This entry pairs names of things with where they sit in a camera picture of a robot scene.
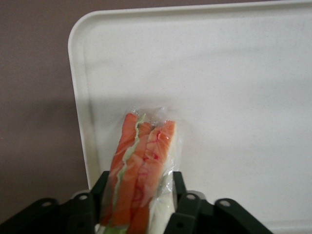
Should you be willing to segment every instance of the black clamp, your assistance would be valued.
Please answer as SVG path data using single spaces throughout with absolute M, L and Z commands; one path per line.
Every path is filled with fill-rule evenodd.
M 3 224 L 4 234 L 94 234 L 108 179 L 102 173 L 89 193 L 80 193 L 59 205 L 52 198 L 40 199 Z M 272 234 L 236 201 L 225 198 L 214 205 L 198 192 L 186 190 L 182 173 L 174 172 L 176 212 L 164 234 Z

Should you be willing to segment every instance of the food package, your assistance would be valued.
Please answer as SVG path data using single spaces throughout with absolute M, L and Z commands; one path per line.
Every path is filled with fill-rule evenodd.
M 126 114 L 101 207 L 104 234 L 162 234 L 174 210 L 181 139 L 165 109 Z

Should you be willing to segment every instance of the plastic tray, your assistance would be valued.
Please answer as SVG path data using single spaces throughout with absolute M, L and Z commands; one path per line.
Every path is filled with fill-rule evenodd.
M 68 49 L 90 187 L 126 112 L 165 106 L 188 189 L 312 233 L 311 1 L 92 12 Z

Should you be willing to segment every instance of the mounting hole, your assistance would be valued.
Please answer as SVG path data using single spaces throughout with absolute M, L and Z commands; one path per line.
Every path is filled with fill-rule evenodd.
M 230 207 L 230 206 L 231 206 L 231 204 L 230 204 L 228 201 L 226 201 L 226 200 L 220 201 L 220 204 L 221 204 L 222 206 L 225 206 L 225 207 Z
M 181 223 L 181 222 L 178 222 L 177 224 L 176 224 L 176 226 L 178 227 L 178 228 L 183 228 L 183 223 Z
M 79 197 L 79 200 L 85 200 L 85 199 L 87 199 L 87 198 L 88 198 L 87 195 L 81 195 L 81 196 Z
M 84 227 L 84 222 L 79 222 L 77 224 L 77 228 L 83 228 Z
M 188 194 L 186 195 L 186 197 L 189 199 L 189 200 L 195 200 L 196 197 L 193 195 L 193 194 Z
M 52 202 L 51 201 L 46 201 L 44 203 L 42 203 L 42 207 L 47 207 L 47 206 L 51 206 Z

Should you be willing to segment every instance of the plastic packaging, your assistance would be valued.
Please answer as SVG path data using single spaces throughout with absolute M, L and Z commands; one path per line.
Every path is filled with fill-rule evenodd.
M 164 232 L 174 212 L 173 171 L 180 142 L 165 108 L 126 114 L 102 199 L 105 234 Z

